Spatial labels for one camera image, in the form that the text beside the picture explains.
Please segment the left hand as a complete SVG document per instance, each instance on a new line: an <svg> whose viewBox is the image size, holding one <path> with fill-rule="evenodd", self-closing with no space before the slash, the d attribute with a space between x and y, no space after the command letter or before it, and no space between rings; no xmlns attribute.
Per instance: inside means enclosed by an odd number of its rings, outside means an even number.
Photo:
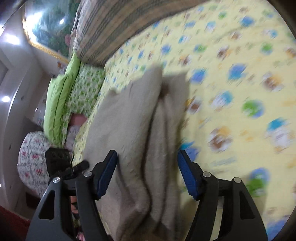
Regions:
<svg viewBox="0 0 296 241"><path fill-rule="evenodd" d="M77 197L71 196L70 201L71 201L71 211L72 211L72 213L78 214L79 211L78 211L78 208L77 208Z"/></svg>

